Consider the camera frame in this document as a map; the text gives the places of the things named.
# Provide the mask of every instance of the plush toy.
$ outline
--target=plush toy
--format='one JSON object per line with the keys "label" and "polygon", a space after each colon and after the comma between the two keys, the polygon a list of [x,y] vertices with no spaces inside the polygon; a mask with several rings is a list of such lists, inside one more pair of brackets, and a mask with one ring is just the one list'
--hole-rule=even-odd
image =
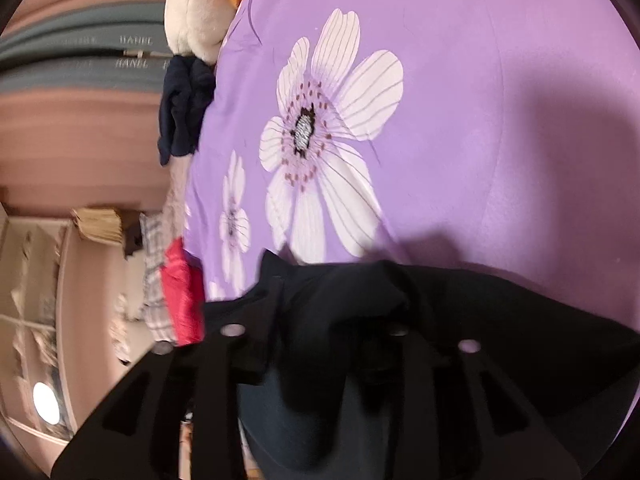
{"label": "plush toy", "polygon": [[174,54],[213,65],[239,0],[166,0],[164,30]]}

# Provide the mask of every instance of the white light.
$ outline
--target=white light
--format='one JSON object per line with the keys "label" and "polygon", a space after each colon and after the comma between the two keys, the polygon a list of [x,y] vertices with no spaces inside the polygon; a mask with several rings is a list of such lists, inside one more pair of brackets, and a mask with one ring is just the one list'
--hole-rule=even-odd
{"label": "white light", "polygon": [[36,383],[33,387],[33,403],[36,411],[45,422],[57,424],[60,422],[60,407],[56,394],[45,383]]}

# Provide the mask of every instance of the red cloth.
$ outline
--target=red cloth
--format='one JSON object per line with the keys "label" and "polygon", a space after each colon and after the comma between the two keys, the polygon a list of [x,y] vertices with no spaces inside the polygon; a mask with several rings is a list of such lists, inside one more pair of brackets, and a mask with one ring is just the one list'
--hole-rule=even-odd
{"label": "red cloth", "polygon": [[169,245],[164,260],[166,264],[160,268],[162,291],[178,346],[198,343],[204,338],[202,270],[187,263],[181,237]]}

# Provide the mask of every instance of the plaid cloth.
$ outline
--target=plaid cloth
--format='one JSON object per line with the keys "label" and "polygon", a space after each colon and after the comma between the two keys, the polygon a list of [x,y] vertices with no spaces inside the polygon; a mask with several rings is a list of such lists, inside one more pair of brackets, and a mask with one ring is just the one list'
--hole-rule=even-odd
{"label": "plaid cloth", "polygon": [[162,215],[140,215],[142,245],[145,250],[144,303],[142,316],[156,341],[175,342],[174,327],[164,303],[160,267],[164,263]]}

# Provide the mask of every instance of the pink cloth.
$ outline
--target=pink cloth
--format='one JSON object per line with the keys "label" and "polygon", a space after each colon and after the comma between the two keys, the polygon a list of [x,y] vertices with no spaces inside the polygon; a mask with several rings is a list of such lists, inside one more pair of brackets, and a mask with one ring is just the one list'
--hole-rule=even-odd
{"label": "pink cloth", "polygon": [[174,324],[178,346],[198,343],[204,338],[202,271],[191,267],[184,257],[182,237],[176,238],[165,253],[161,267],[162,291]]}

